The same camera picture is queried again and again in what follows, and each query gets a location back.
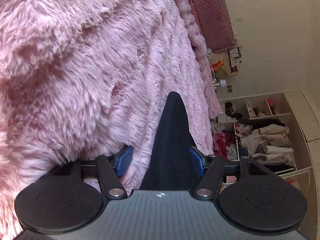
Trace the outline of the black pants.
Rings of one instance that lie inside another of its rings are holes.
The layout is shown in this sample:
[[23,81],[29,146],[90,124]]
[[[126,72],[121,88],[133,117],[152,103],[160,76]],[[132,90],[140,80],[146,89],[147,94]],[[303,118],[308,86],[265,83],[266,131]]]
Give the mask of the black pants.
[[189,157],[195,146],[187,112],[180,94],[168,94],[158,124],[150,164],[140,190],[195,190],[200,182]]

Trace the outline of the pile of folded clothes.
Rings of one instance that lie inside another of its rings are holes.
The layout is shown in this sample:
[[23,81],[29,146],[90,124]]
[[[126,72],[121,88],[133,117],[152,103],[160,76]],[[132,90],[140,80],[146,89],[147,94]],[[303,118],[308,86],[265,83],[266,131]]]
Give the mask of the pile of folded clothes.
[[235,124],[240,146],[262,165],[294,165],[289,127],[278,119],[241,119]]

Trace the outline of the cream open wardrobe shelf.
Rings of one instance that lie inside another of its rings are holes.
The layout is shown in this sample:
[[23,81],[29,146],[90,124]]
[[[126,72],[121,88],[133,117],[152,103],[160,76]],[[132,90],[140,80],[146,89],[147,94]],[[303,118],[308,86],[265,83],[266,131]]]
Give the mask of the cream open wardrobe shelf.
[[214,150],[252,157],[302,192],[308,210],[299,229],[319,239],[319,118],[300,90],[221,99],[212,123]]

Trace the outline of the fluffy pink blanket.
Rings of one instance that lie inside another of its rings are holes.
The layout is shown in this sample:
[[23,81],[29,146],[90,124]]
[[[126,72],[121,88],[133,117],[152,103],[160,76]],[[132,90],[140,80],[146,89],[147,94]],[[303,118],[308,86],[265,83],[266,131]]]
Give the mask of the fluffy pink blanket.
[[178,92],[212,153],[200,66],[174,0],[1,0],[1,239],[14,199],[55,165],[133,147],[140,187],[165,101]]

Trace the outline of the red snack bag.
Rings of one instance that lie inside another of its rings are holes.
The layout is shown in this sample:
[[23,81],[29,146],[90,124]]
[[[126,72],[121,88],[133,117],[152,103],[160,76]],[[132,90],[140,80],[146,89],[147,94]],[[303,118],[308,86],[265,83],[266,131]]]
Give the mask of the red snack bag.
[[217,62],[212,64],[212,69],[213,69],[214,72],[217,72],[220,68],[223,67],[223,65],[224,65],[223,61],[219,60],[219,61],[217,61]]

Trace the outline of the pink knitted blanket edge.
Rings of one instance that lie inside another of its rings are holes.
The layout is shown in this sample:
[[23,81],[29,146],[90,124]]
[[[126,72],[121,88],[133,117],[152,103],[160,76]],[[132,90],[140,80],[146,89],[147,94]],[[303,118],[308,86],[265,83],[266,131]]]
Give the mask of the pink knitted blanket edge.
[[218,102],[216,92],[213,86],[212,70],[209,60],[206,56],[207,46],[204,37],[200,34],[199,26],[196,23],[195,17],[191,13],[191,5],[189,0],[174,0],[180,16],[184,21],[188,37],[191,42],[191,47],[195,53],[196,60],[200,66],[201,78],[204,83],[204,96],[208,104],[208,113],[211,119],[222,114],[221,106]]

